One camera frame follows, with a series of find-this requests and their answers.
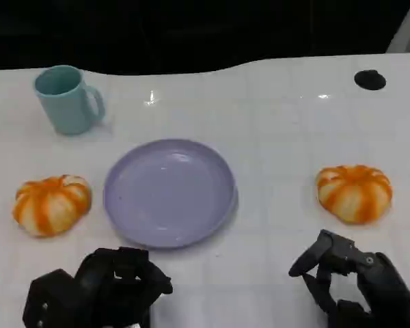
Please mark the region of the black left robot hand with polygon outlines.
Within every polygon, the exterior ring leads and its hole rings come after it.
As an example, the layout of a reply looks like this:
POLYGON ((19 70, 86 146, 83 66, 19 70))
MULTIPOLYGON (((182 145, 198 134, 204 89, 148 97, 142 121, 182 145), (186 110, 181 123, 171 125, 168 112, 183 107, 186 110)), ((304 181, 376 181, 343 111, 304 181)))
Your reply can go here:
POLYGON ((74 278, 89 302, 93 327, 150 327, 152 304, 174 291, 149 252, 132 247, 98 248, 74 278))

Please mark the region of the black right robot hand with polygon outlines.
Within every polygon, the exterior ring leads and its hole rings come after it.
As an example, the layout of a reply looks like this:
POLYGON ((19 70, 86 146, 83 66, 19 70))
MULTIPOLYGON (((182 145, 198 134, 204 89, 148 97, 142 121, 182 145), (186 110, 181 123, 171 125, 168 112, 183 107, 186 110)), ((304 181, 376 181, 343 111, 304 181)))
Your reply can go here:
POLYGON ((316 241, 291 266, 291 277, 302 277, 328 327, 410 327, 410 290, 383 253, 362 252, 354 241, 321 230, 316 241), (334 300, 331 276, 355 273, 357 287, 369 311, 358 303, 334 300))

